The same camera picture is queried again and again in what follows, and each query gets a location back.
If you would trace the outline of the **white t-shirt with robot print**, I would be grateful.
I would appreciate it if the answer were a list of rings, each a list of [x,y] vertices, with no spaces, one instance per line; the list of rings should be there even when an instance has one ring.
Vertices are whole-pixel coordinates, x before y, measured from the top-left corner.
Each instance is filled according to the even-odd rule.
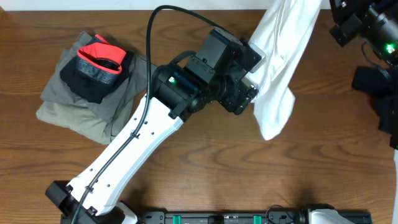
[[[248,78],[259,93],[254,116],[268,141],[281,133],[292,114],[295,96],[289,82],[305,51],[321,0],[275,1],[265,12],[249,42],[264,53],[264,63]]]

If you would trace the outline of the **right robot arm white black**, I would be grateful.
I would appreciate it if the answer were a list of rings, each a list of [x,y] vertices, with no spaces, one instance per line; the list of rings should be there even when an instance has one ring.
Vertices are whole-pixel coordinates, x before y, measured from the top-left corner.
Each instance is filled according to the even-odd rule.
[[[356,37],[371,67],[358,67],[352,88],[368,94],[379,116],[379,130],[391,135],[397,163],[397,1],[330,0],[331,36],[344,47]]]

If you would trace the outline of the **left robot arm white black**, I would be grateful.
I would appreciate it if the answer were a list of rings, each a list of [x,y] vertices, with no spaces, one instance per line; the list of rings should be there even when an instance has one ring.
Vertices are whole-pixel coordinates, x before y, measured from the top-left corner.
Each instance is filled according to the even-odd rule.
[[[100,156],[72,180],[56,180],[45,194],[64,223],[136,223],[119,197],[153,151],[212,101],[241,114],[258,94],[247,75],[265,54],[255,44],[214,28],[196,52],[159,66],[132,118]]]

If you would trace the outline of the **black garment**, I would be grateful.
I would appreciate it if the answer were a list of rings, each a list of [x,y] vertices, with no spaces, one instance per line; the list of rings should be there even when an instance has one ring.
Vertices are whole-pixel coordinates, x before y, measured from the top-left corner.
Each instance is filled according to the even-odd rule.
[[[390,147],[397,149],[397,69],[358,67],[352,88],[371,97],[379,116],[378,129],[391,135]]]

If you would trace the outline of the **folded black red shorts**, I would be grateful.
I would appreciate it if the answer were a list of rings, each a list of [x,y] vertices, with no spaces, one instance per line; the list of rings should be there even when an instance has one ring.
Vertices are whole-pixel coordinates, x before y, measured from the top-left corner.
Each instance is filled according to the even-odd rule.
[[[111,45],[95,35],[60,71],[72,92],[90,103],[102,102],[129,77],[134,52]]]

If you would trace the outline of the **folded grey olive garment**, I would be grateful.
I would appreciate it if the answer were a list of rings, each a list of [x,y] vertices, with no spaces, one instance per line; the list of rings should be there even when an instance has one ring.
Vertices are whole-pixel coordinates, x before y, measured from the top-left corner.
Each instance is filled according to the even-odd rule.
[[[60,73],[77,56],[78,48],[96,39],[83,31],[71,48],[63,50],[55,72],[40,96],[44,102],[36,116],[41,121],[69,128],[92,141],[109,144],[126,125],[134,98],[146,89],[147,62],[144,56],[129,51],[127,79],[100,104],[91,103],[72,92]]]

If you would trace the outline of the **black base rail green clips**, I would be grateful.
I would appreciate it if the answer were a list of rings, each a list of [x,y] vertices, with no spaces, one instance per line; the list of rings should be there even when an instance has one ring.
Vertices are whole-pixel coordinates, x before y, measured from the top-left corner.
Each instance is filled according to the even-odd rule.
[[[337,211],[329,204],[289,209],[273,205],[257,213],[146,212],[138,224],[373,224],[369,212]]]

